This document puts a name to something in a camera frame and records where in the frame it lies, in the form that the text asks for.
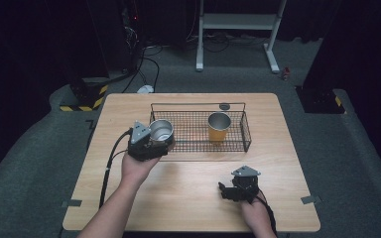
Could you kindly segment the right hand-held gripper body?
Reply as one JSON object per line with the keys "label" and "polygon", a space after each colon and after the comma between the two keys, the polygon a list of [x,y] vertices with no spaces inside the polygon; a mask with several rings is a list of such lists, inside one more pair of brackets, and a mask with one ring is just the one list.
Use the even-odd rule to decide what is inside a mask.
{"label": "right hand-held gripper body", "polygon": [[232,174],[234,175],[232,180],[234,196],[232,200],[246,200],[251,203],[258,194],[258,176],[261,173],[248,166],[242,166],[233,171]]}

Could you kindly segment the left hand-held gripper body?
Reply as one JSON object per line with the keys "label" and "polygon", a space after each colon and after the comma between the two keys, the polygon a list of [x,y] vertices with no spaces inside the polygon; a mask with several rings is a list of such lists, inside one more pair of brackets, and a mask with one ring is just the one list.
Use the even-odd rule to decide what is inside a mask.
{"label": "left hand-held gripper body", "polygon": [[151,137],[151,129],[135,121],[128,141],[128,154],[141,162],[160,158],[167,154],[167,144],[157,144]]}

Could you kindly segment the silver metal cup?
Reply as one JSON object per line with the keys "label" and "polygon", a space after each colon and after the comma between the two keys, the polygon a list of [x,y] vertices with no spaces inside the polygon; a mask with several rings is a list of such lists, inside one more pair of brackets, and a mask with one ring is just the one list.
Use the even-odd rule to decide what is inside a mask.
{"label": "silver metal cup", "polygon": [[155,144],[172,145],[174,142],[174,127],[166,119],[158,119],[149,125],[150,139]]}

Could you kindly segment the black wire basket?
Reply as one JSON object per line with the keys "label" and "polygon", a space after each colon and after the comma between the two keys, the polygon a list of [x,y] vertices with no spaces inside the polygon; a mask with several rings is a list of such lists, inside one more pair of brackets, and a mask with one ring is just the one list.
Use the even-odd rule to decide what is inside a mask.
{"label": "black wire basket", "polygon": [[[220,103],[228,103],[229,110],[221,110]],[[244,102],[219,103],[152,103],[150,121],[166,119],[175,130],[176,153],[196,152],[247,152],[252,139]],[[224,112],[231,118],[225,140],[212,143],[208,140],[208,116]]]}

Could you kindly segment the orange cup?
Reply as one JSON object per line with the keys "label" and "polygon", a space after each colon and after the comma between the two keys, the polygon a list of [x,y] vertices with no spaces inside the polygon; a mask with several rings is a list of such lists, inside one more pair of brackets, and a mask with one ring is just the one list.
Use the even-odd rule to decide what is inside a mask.
{"label": "orange cup", "polygon": [[224,112],[213,112],[208,116],[208,140],[212,143],[222,143],[231,126],[231,118]]}

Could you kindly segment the person's left hand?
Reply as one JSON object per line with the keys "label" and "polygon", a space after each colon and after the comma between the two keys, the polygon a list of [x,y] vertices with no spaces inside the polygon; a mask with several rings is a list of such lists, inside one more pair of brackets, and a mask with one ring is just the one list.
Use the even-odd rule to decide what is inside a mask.
{"label": "person's left hand", "polygon": [[159,160],[156,158],[141,162],[126,154],[122,159],[120,185],[138,189]]}

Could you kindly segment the person's right hand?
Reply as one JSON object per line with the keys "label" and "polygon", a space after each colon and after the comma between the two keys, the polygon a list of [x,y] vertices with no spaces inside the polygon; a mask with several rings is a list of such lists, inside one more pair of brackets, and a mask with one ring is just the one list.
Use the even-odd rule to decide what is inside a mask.
{"label": "person's right hand", "polygon": [[267,208],[261,201],[242,201],[240,203],[245,223],[253,230],[272,230]]}

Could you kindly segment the black yellow striped base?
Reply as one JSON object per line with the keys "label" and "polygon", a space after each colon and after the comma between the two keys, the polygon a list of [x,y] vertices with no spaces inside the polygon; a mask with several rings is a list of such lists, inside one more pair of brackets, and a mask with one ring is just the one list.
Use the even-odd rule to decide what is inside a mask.
{"label": "black yellow striped base", "polygon": [[60,110],[94,111],[102,104],[108,86],[100,83],[86,83],[82,79],[69,85],[69,90],[60,103]]}
{"label": "black yellow striped base", "polygon": [[340,98],[332,90],[296,87],[296,92],[306,113],[344,114]]}

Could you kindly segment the dark computer tower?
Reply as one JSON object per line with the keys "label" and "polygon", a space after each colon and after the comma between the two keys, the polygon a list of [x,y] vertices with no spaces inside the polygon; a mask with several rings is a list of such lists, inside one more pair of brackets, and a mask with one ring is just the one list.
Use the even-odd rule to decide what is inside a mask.
{"label": "dark computer tower", "polygon": [[130,1],[87,0],[87,5],[107,71],[134,71],[142,42],[137,27],[131,26]]}

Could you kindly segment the white metal stand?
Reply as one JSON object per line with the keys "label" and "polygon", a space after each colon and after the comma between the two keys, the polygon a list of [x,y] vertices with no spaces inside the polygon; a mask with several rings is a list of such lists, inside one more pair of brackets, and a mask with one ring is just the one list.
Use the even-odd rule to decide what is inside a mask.
{"label": "white metal stand", "polygon": [[195,70],[203,71],[203,31],[204,30],[252,30],[270,31],[269,42],[263,45],[266,58],[273,73],[280,68],[273,53],[273,47],[283,19],[287,0],[280,0],[276,14],[227,14],[205,13],[204,0],[199,0],[198,35]]}

